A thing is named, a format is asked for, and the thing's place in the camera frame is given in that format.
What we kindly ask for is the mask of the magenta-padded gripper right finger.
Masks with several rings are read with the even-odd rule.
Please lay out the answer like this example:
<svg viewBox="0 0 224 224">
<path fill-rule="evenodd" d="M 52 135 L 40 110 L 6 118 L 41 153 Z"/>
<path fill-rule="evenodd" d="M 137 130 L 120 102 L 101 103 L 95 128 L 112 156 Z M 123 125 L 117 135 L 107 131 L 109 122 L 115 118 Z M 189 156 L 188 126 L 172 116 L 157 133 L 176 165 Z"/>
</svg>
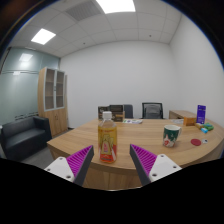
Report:
<svg viewBox="0 0 224 224">
<path fill-rule="evenodd" d="M 130 155 L 143 186 L 181 170 L 181 167 L 165 154 L 155 155 L 134 144 L 130 145 Z"/>
</svg>

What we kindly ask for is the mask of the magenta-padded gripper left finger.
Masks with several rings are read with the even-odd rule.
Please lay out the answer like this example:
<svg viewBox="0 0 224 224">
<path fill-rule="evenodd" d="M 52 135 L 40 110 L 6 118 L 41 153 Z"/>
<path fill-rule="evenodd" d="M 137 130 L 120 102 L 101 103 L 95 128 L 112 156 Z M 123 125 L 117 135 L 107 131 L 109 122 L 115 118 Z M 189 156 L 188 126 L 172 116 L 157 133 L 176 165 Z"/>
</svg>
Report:
<svg viewBox="0 0 224 224">
<path fill-rule="evenodd" d="M 94 148 L 90 145 L 67 158 L 58 157 L 45 171 L 82 186 L 93 156 Z"/>
</svg>

